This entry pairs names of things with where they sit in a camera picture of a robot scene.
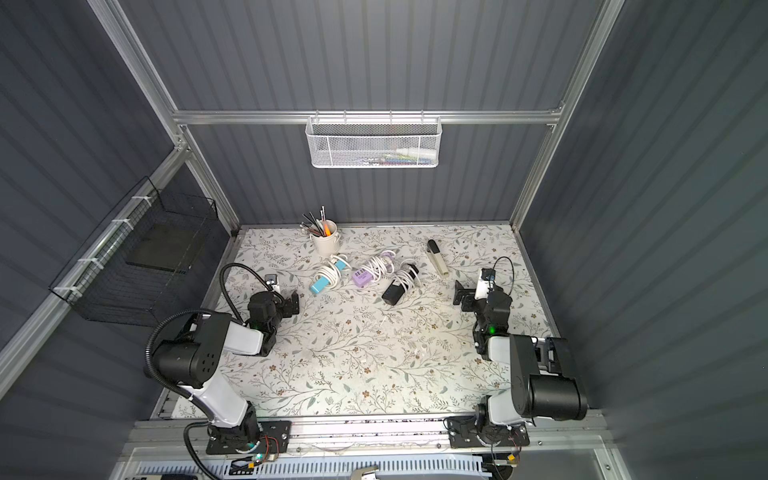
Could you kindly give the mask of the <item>teal power strip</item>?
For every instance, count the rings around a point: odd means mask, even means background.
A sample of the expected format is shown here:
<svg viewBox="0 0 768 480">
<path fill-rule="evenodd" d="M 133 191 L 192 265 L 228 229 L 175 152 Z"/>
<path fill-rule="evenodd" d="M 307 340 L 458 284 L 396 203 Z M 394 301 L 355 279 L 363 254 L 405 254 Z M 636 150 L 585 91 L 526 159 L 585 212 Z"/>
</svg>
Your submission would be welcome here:
<svg viewBox="0 0 768 480">
<path fill-rule="evenodd" d="M 333 289 L 342 278 L 342 272 L 349 267 L 346 258 L 340 255 L 332 255 L 325 259 L 317 269 L 313 283 L 309 290 L 315 295 L 321 294 L 326 289 Z"/>
</svg>

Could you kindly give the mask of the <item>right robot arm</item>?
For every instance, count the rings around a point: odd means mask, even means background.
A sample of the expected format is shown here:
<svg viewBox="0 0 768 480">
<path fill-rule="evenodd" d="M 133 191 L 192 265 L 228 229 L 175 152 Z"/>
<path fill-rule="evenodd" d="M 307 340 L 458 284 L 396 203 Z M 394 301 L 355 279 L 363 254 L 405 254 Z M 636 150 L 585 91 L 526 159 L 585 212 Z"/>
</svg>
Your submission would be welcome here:
<svg viewBox="0 0 768 480">
<path fill-rule="evenodd" d="M 508 331 L 512 299 L 488 282 L 476 289 L 454 283 L 453 303 L 475 315 L 472 330 L 482 359 L 509 368 L 509 387 L 485 396 L 471 417 L 446 420 L 451 446 L 525 446 L 526 423 L 536 418 L 582 420 L 588 399 L 568 341 Z"/>
</svg>

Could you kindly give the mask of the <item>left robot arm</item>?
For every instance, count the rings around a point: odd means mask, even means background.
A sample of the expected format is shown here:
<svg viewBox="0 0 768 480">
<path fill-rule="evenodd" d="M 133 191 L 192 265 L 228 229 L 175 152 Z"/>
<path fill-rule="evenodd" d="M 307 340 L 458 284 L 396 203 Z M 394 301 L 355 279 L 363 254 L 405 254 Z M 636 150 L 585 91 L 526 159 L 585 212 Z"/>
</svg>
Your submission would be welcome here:
<svg viewBox="0 0 768 480">
<path fill-rule="evenodd" d="M 299 295 L 285 298 L 275 291 L 253 294 L 250 318 L 239 323 L 226 312 L 195 309 L 161 322 L 145 347 L 145 374 L 187 399 L 203 412 L 203 426 L 212 437 L 209 451 L 250 453 L 266 445 L 267 437 L 255 408 L 237 393 L 218 370 L 226 352 L 268 356 L 280 323 L 300 312 Z"/>
</svg>

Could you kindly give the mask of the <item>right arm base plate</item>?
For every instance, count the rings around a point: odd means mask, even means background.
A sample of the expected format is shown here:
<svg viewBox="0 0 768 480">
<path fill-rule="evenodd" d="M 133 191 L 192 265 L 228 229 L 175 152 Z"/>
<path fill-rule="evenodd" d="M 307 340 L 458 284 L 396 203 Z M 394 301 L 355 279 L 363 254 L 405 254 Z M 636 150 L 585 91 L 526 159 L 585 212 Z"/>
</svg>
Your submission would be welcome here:
<svg viewBox="0 0 768 480">
<path fill-rule="evenodd" d="M 445 418 L 443 427 L 448 433 L 450 446 L 454 449 L 480 447 L 522 448 L 530 445 L 527 427 L 524 423 L 503 426 L 487 424 L 478 426 L 473 415 L 454 415 Z"/>
</svg>

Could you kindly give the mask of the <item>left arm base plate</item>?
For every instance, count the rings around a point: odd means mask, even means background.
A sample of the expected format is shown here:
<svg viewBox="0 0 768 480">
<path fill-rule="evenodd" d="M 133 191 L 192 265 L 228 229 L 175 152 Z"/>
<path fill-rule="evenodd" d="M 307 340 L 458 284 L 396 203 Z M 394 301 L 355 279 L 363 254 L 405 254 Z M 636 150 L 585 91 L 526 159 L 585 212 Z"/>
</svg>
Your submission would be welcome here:
<svg viewBox="0 0 768 480">
<path fill-rule="evenodd" d="M 292 423 L 259 421 L 235 428 L 209 427 L 208 455 L 256 455 L 287 452 Z"/>
</svg>

